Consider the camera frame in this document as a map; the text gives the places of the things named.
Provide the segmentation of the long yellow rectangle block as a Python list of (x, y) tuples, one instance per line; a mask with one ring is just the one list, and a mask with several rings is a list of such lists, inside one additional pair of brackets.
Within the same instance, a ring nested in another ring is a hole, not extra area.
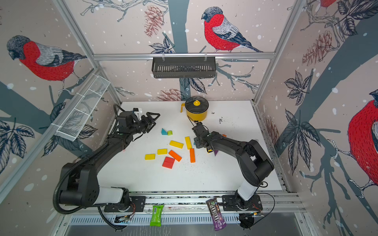
[(176, 142), (176, 141), (173, 141), (173, 140), (170, 141), (169, 145), (172, 146), (172, 147), (175, 147), (175, 148), (180, 148), (180, 149), (182, 149), (184, 147), (183, 143)]

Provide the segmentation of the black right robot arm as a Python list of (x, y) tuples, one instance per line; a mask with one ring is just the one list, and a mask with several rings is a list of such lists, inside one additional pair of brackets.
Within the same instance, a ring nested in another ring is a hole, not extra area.
[(201, 122), (192, 128), (195, 146), (206, 148), (208, 153), (224, 152), (234, 157), (240, 167), (244, 181), (236, 190), (230, 208), (247, 210), (253, 206), (253, 198), (261, 184), (274, 170), (274, 164), (256, 140), (242, 142), (224, 137), (218, 132), (210, 132)]

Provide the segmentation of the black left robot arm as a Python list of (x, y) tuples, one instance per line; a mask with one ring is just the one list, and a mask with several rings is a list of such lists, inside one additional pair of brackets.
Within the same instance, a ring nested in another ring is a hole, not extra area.
[(123, 110), (116, 116), (113, 129), (104, 144), (76, 163), (68, 163), (61, 170), (60, 180), (53, 193), (53, 207), (60, 214), (72, 214), (83, 208), (119, 205), (128, 209), (132, 201), (123, 187), (101, 187), (97, 175), (118, 153), (135, 139), (134, 135), (149, 133), (156, 125), (159, 113), (139, 115), (138, 109)]

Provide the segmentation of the orange upright block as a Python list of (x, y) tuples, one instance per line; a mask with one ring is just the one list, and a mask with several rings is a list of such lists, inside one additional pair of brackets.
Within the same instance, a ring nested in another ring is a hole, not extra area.
[(190, 162), (195, 163), (195, 150), (193, 148), (190, 149)]

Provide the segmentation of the yellow pot with lid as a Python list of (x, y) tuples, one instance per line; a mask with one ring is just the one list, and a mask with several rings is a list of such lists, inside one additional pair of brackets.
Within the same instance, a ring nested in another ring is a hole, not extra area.
[(186, 109), (187, 116), (194, 122), (202, 122), (207, 117), (209, 102), (204, 97), (193, 96), (181, 104), (181, 113), (183, 112), (183, 108)]

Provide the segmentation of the orange slanted block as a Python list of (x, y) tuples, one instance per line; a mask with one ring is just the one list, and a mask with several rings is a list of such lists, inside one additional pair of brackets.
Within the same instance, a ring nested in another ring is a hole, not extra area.
[(168, 154), (172, 158), (174, 158), (175, 160), (177, 160), (178, 162), (180, 162), (182, 160), (182, 157), (180, 155), (178, 155), (176, 152), (174, 152), (173, 150), (171, 150)]

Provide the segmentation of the small yellow block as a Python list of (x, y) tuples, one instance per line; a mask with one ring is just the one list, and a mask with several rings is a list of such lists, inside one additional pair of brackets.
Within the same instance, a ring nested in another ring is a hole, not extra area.
[(168, 150), (166, 148), (158, 149), (157, 150), (157, 154), (158, 155), (167, 155), (168, 154)]

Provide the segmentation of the leftmost yellow block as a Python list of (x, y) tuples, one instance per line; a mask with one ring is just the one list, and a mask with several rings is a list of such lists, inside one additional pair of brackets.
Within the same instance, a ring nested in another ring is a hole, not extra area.
[(155, 160), (156, 155), (155, 154), (146, 154), (145, 160)]

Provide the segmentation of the red square block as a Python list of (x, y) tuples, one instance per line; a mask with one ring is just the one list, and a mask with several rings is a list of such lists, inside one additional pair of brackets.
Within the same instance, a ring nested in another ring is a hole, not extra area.
[(168, 156), (167, 156), (167, 157), (164, 159), (164, 162), (163, 162), (163, 164), (162, 164), (162, 167), (167, 168), (167, 169), (172, 169), (174, 163), (175, 163), (175, 159), (172, 158), (172, 157), (168, 157)]

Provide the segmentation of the purple m&m candy packet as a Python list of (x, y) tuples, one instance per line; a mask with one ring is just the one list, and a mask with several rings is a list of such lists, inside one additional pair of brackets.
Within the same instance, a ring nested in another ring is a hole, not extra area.
[(213, 221), (214, 230), (220, 231), (226, 227), (226, 222), (220, 212), (220, 208), (216, 198), (212, 198), (206, 201), (209, 208), (210, 215)]

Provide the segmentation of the green snack packet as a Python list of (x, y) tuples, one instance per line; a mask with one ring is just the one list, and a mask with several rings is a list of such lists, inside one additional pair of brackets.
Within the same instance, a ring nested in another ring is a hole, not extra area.
[(152, 218), (150, 221), (151, 227), (161, 227), (161, 215), (164, 205), (154, 205), (152, 211)]

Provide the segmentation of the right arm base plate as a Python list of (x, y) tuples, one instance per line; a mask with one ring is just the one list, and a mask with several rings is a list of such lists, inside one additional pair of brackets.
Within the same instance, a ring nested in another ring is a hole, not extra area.
[(261, 199), (254, 195), (245, 201), (238, 195), (223, 195), (221, 204), (224, 211), (262, 211)]

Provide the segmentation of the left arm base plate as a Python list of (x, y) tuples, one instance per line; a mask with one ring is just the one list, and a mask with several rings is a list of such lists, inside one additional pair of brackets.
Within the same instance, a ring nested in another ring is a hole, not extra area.
[(143, 212), (146, 202), (145, 196), (131, 196), (129, 200), (122, 200), (120, 203), (107, 204), (104, 212), (109, 213), (125, 213), (125, 212)]

